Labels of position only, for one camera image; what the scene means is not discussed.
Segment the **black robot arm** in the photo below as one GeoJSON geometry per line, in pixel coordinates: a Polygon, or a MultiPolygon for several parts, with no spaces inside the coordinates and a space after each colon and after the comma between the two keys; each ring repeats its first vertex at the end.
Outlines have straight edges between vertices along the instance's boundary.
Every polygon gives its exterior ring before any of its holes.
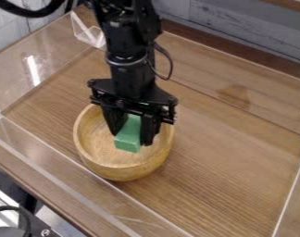
{"type": "Polygon", "coordinates": [[[161,17],[152,0],[92,0],[92,9],[106,37],[108,79],[89,80],[92,102],[102,107],[112,134],[128,117],[141,118],[141,145],[153,144],[164,123],[176,122],[177,98],[157,85],[156,53],[161,17]]]}

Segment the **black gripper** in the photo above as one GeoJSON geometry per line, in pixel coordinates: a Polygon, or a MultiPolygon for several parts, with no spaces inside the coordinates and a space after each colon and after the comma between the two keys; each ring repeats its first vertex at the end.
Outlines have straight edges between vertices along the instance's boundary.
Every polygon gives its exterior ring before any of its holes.
{"type": "Polygon", "coordinates": [[[141,144],[149,146],[160,133],[161,123],[176,123],[177,98],[157,85],[152,64],[134,67],[110,66],[109,79],[92,79],[92,103],[100,105],[113,135],[128,121],[128,115],[142,117],[141,144]]]}

